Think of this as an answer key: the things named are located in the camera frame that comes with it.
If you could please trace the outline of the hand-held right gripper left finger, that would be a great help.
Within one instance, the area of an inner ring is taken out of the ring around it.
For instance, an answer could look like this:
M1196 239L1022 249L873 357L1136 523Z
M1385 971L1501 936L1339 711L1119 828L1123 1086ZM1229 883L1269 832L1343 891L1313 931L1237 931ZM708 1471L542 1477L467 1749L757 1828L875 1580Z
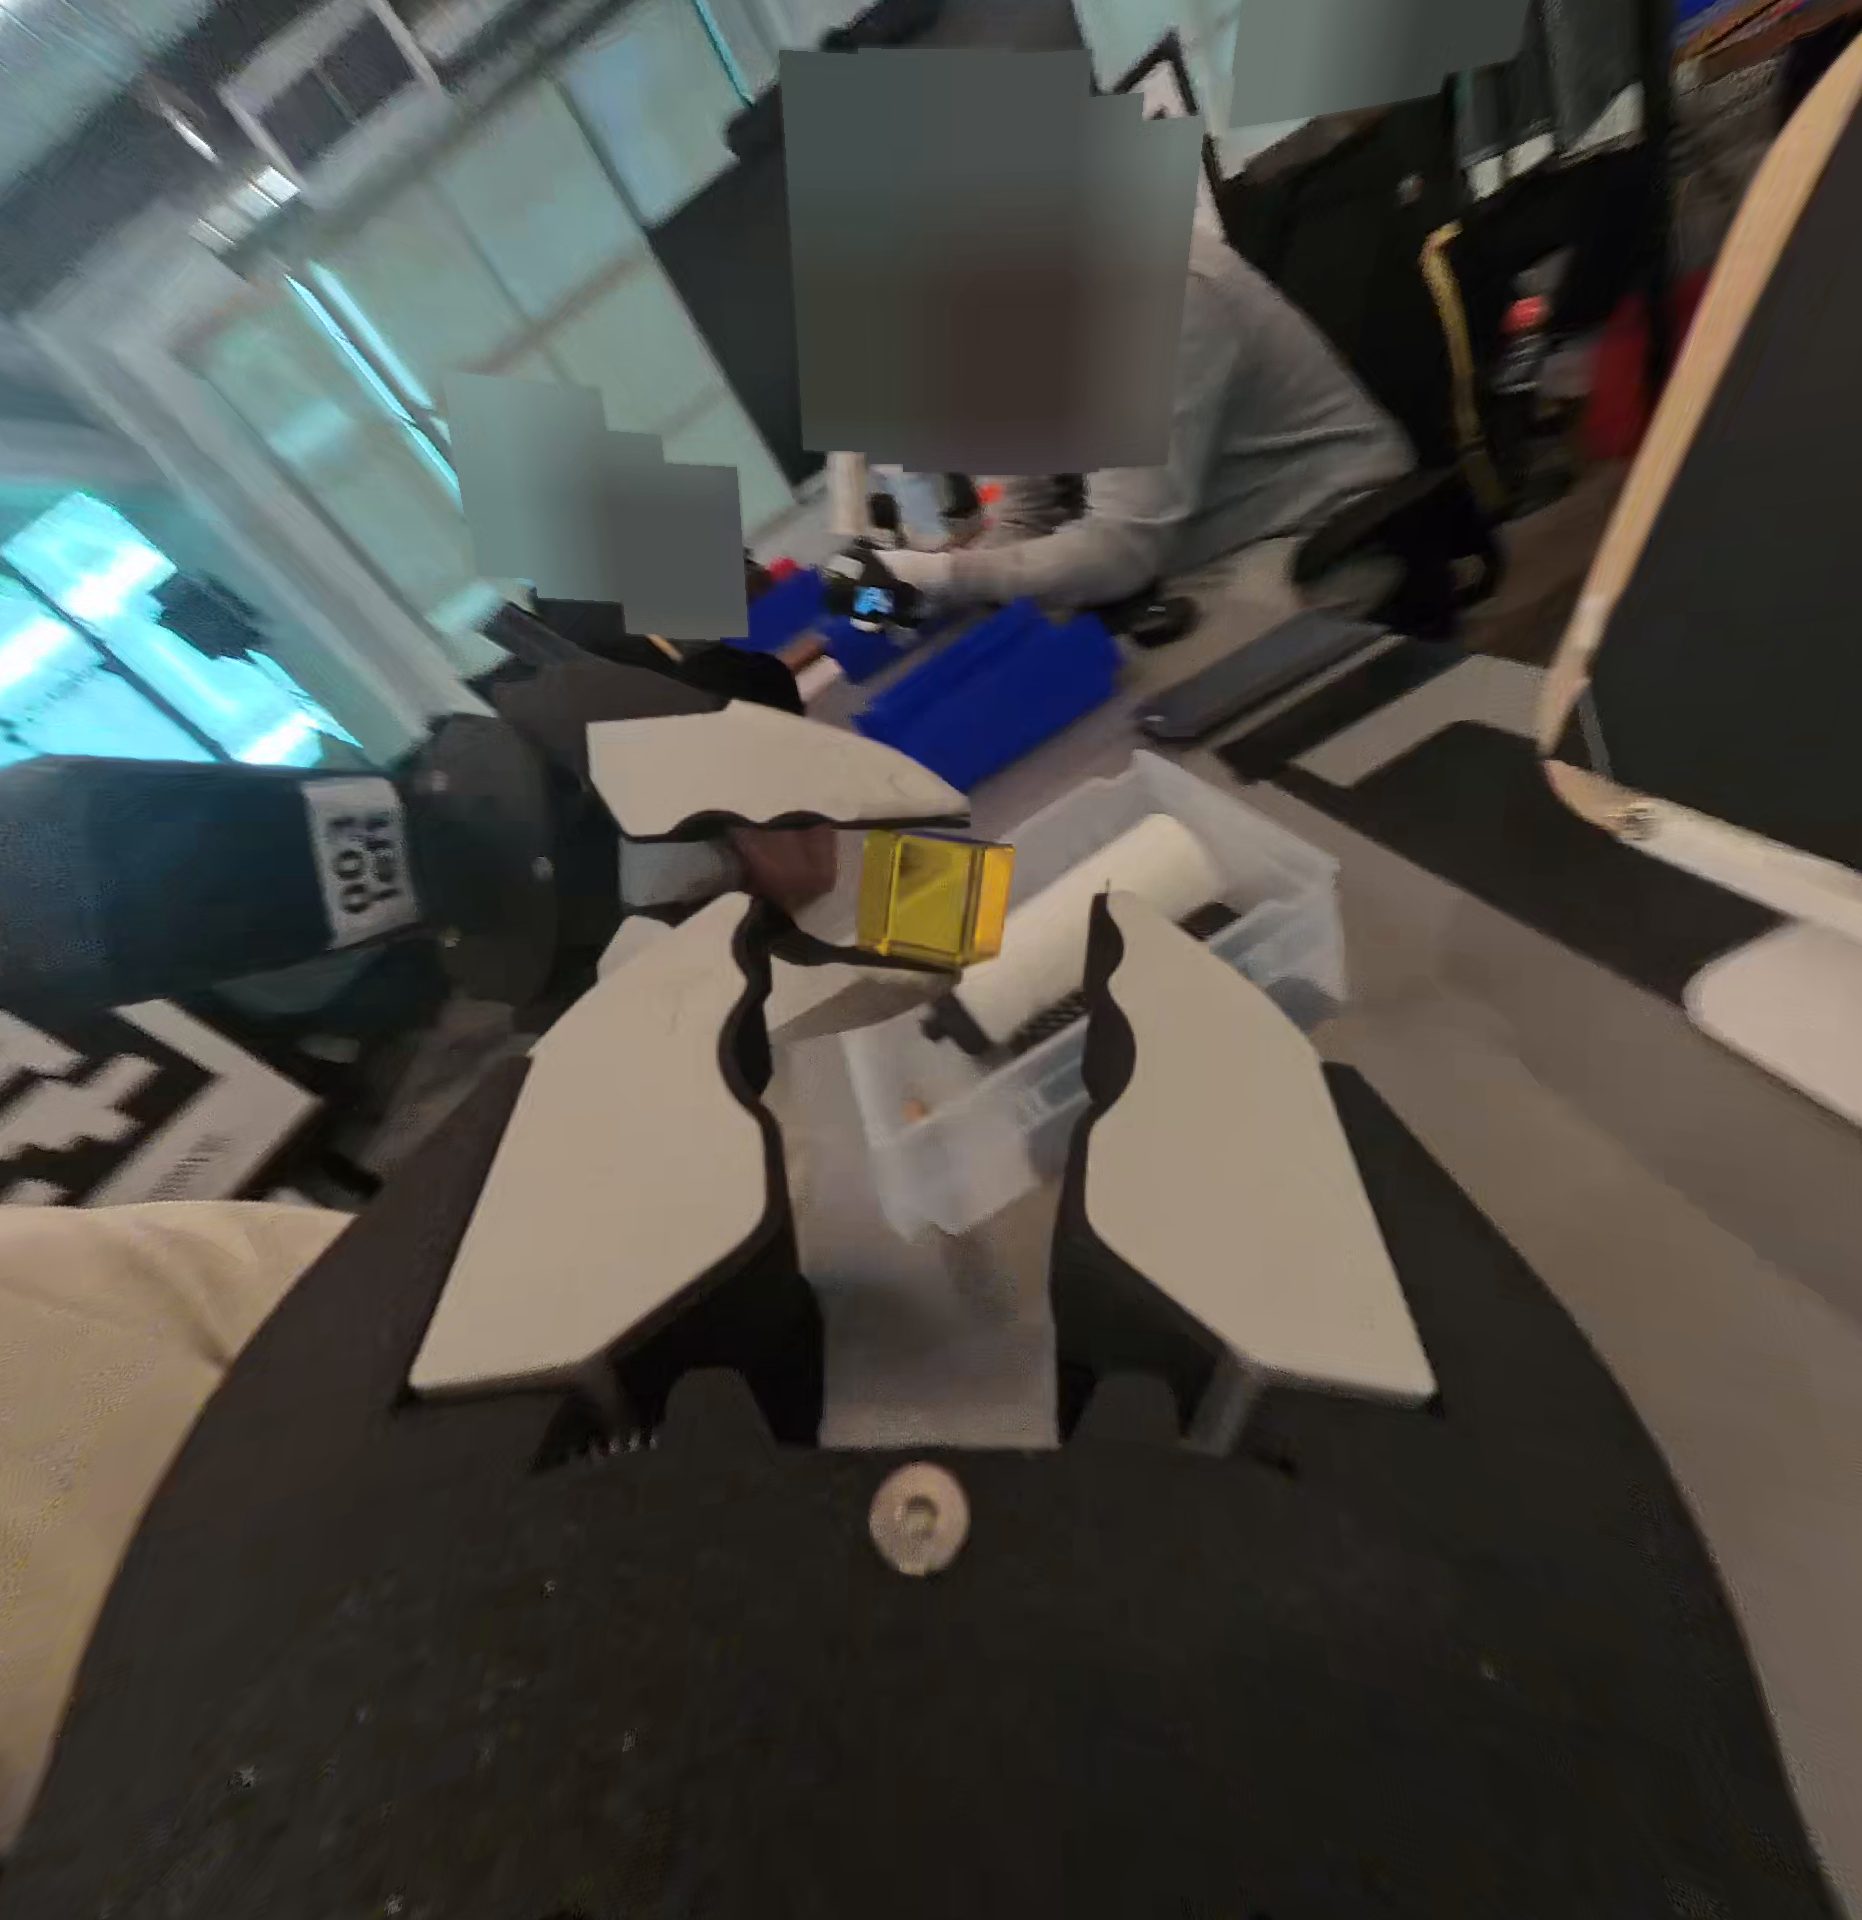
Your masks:
M728 891L623 958L534 1043L407 1376L423 1400L582 1390L659 1428L682 1376L797 1428L797 1246L765 1107L768 938Z

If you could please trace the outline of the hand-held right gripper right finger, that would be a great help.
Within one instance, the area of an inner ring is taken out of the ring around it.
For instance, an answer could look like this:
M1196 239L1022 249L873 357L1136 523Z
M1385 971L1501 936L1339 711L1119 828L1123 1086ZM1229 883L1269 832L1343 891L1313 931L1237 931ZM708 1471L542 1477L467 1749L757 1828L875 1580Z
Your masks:
M1314 1043L1136 891L1094 897L1083 985L1059 1437L1125 1382L1203 1453L1234 1452L1273 1390L1429 1408L1438 1377Z

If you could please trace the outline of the dark tablet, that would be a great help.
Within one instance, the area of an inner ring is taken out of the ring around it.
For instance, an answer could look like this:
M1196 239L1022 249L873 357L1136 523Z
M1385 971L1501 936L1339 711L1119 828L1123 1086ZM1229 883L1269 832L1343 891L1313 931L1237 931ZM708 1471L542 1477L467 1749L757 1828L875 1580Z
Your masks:
M1199 745L1234 719L1269 708L1303 684L1395 638L1395 630L1382 621L1304 608L1182 681L1148 696L1135 714L1135 731L1174 750Z

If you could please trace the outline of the clear plastic bin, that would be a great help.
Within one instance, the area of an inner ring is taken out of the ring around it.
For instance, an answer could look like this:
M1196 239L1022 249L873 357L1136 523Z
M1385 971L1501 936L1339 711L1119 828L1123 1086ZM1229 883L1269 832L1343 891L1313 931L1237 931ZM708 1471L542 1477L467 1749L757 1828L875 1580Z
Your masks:
M1301 1032L1328 1019L1349 996L1346 936L1337 857L1248 802L1176 762L1136 751L1129 765L1083 780L1011 828L993 828L1016 852L1014 909L1068 881L1110 847L1105 878L1147 894L1144 839L1170 820L1206 852L1212 888L1163 902L1168 918L1226 918L1209 949L1259 985ZM1072 999L1087 949L1037 999L1021 987L1013 1052L975 1056L927 1032L925 1013L851 1030L842 1052L864 1126L879 1205L901 1235L966 1235L1029 1190L1062 1172L1087 1111L1087 1009Z

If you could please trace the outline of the white stand base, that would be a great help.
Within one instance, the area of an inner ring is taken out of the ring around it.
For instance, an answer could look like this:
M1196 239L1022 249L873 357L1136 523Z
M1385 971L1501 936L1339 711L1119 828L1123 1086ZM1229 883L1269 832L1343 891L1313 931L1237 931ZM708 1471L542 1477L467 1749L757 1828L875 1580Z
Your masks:
M1781 920L1692 973L1687 1018L1862 1131L1862 874L1559 758L1543 776L1618 844Z

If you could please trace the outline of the black office chair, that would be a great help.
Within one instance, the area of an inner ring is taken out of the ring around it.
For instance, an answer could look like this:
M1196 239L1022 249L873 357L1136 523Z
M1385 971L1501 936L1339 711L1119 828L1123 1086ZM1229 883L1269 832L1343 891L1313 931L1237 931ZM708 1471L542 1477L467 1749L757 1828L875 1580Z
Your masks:
M1669 165L1647 136L1549 153L1480 198L1462 84L1328 114L1214 189L1229 243L1306 313L1399 424L1413 473L1306 543L1306 577L1378 558L1377 618L1451 639L1506 572L1549 437L1544 369L1665 286Z

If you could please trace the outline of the black panel with wooden rim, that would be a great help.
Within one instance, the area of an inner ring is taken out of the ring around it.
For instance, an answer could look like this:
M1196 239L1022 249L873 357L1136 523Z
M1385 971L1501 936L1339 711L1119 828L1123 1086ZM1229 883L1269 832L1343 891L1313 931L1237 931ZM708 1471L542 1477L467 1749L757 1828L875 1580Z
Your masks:
M1862 31L1750 180L1544 677L1546 780L1862 876Z

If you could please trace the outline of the grey desk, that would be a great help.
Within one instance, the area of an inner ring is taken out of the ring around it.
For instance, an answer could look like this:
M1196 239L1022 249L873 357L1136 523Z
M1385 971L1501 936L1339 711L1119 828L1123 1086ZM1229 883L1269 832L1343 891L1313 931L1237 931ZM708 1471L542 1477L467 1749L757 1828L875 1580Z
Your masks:
M1172 758L1341 863L1345 1009L1318 1028L1567 1305L1734 1540L1862 1524L1862 1133L1665 996L1337 824L1217 744ZM774 1041L825 1435L1057 1444L1050 1183L954 1250L890 1231L845 1043Z

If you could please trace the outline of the dark flat pad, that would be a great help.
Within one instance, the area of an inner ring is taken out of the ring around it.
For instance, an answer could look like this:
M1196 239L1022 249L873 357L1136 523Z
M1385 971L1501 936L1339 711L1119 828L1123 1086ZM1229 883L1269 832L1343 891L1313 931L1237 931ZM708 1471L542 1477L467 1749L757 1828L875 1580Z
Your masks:
M1385 765L1339 783L1273 745L1217 751L1239 783L1277 782L1313 809L1453 883L1530 931L1678 1003L1713 961L1783 920L1575 817L1530 745L1451 722Z

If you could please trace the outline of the person's left forearm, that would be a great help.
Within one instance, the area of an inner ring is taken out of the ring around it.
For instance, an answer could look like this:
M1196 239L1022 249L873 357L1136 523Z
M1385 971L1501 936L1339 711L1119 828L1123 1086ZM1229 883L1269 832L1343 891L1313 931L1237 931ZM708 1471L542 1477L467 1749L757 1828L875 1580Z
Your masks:
M0 1205L0 1859L179 1447L350 1223L285 1202Z

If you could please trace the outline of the blue plastic bin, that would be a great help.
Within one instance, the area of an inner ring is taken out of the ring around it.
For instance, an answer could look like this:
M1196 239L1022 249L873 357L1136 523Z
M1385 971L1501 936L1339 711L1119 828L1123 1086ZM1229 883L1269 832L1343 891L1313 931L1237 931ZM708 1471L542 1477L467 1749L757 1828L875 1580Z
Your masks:
M875 680L890 662L889 643L851 618L847 594L821 567L778 561L759 584L760 589L746 600L745 631L728 638L728 646L780 656L816 643L855 684Z
M1125 666L1097 613L1021 597L910 666L852 725L968 793L1105 708Z

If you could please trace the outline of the yellow transparent cube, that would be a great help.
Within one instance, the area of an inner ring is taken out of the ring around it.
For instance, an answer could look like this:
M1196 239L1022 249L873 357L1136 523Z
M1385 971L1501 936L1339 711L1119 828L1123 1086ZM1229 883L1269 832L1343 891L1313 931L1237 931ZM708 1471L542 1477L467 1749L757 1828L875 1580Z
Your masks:
M855 948L887 961L966 971L1004 946L1016 849L952 832L864 833Z

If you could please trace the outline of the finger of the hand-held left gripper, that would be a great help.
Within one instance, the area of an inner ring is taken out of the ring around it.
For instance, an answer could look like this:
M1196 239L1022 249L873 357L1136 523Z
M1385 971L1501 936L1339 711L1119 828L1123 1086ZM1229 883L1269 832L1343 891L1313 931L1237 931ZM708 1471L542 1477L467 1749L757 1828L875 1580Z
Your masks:
M966 793L906 751L759 701L588 722L585 769L631 909L741 891L739 832L970 821Z
M916 1013L945 998L958 971L885 958L786 927L770 941L762 1018L773 1043L809 1043Z

